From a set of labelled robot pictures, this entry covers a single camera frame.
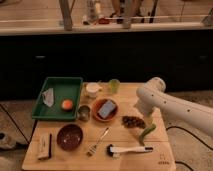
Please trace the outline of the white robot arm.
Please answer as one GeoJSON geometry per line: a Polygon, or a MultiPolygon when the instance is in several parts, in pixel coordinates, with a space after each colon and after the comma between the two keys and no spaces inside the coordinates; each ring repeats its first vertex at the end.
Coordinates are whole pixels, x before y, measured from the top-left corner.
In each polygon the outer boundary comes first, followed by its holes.
{"type": "Polygon", "coordinates": [[[166,84],[154,77],[136,89],[138,100],[135,107],[145,117],[154,108],[175,115],[213,138],[213,108],[186,101],[165,93],[166,84]]]}

